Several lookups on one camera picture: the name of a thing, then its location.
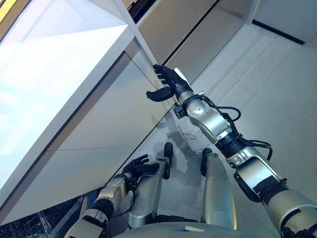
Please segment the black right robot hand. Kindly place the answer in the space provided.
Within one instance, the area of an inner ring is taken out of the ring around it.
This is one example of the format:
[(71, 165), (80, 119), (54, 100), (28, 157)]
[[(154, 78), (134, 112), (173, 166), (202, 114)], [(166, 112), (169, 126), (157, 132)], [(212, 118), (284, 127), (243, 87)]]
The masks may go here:
[(154, 92), (147, 91), (146, 96), (148, 99), (154, 102), (162, 102), (173, 96), (178, 99), (181, 94), (187, 91), (193, 92), (189, 84), (175, 70), (159, 64), (154, 64), (153, 69), (155, 74), (157, 74), (157, 78), (166, 86)]

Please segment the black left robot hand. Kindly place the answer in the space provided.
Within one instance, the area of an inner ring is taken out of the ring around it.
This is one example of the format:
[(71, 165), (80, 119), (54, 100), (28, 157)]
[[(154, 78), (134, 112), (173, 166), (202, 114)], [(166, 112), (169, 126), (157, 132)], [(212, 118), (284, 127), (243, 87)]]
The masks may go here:
[(139, 178), (143, 174), (155, 173), (159, 167), (159, 163), (149, 164), (148, 154), (142, 155), (130, 161), (122, 170), (123, 174), (129, 174), (132, 178)]

